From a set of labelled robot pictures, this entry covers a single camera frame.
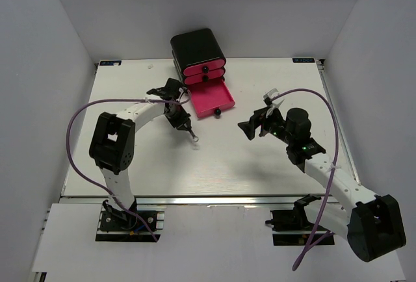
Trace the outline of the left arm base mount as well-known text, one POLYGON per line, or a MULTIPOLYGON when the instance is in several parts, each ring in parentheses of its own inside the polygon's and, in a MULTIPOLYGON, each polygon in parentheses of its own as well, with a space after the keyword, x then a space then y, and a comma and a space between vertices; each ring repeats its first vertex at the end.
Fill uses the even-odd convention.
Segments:
MULTIPOLYGON (((136 212, 151 229, 157 240, 164 226, 164 211, 144 209, 136 212)), ((96 242, 156 243, 146 226, 138 218, 101 206, 97 223, 96 242)))

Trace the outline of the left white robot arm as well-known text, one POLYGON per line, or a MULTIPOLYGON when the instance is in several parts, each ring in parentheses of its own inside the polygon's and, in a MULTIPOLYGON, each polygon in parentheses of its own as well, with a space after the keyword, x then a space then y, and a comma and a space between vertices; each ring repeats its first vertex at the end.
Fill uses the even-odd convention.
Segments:
POLYGON ((89 148, 89 155, 100 169, 105 186, 110 190, 109 206, 116 209, 115 222, 122 229, 137 223, 136 201, 131 190, 128 167, 135 153, 135 135, 146 124, 164 116, 178 131, 188 132, 193 141, 198 137, 191 126, 190 114, 179 103, 187 88, 177 79, 169 78, 160 88, 147 92, 146 98, 116 114, 99 115, 89 148))

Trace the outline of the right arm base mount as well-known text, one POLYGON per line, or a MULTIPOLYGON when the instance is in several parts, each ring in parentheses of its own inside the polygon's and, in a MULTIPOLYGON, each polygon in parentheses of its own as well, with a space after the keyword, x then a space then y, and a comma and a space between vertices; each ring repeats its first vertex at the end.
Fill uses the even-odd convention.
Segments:
POLYGON ((306 217, 305 207, 320 201, 321 197, 308 194, 294 202, 289 209, 274 209, 265 225, 272 230, 274 246, 305 246, 313 229, 306 217))

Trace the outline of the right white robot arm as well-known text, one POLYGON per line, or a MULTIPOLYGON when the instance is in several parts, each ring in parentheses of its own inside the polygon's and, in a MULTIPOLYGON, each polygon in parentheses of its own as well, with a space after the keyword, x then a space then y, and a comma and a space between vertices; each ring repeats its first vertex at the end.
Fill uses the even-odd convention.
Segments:
POLYGON ((320 213, 323 198, 307 195, 294 202, 293 214, 282 221, 271 220, 274 229, 297 225, 309 229, 320 216, 321 226, 343 237, 359 259, 370 262, 406 245, 406 235, 398 201, 379 196, 359 184, 331 162, 326 150, 311 137, 311 122, 304 109, 290 109, 282 116, 279 109, 254 111, 239 128, 249 140, 255 131, 270 134, 287 144, 289 160, 303 173, 330 189, 339 205, 320 213))

